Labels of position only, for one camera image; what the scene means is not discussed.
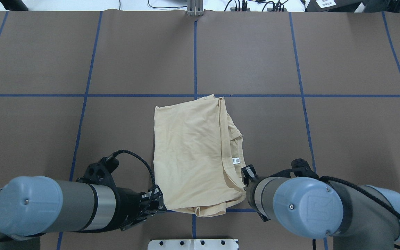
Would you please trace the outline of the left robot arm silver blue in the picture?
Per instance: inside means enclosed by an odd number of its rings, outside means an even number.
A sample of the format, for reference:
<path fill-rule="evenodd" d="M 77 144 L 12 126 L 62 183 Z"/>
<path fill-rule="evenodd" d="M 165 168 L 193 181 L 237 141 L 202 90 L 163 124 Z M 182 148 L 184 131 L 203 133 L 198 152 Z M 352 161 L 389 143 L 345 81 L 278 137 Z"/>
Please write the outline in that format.
<path fill-rule="evenodd" d="M 54 232 L 125 231 L 166 211 L 158 186 L 138 193 L 107 177 L 16 177 L 0 189 L 0 250 L 39 250 Z"/>

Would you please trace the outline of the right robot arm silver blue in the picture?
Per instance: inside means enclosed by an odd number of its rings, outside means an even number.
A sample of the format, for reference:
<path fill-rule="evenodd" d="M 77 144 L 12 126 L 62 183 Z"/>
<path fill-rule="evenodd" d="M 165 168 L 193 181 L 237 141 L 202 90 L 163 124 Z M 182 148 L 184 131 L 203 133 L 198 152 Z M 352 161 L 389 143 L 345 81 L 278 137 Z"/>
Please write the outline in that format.
<path fill-rule="evenodd" d="M 316 240 L 332 237 L 335 250 L 400 250 L 400 193 L 318 176 L 308 162 L 267 177 L 241 169 L 249 205 L 262 221 Z"/>

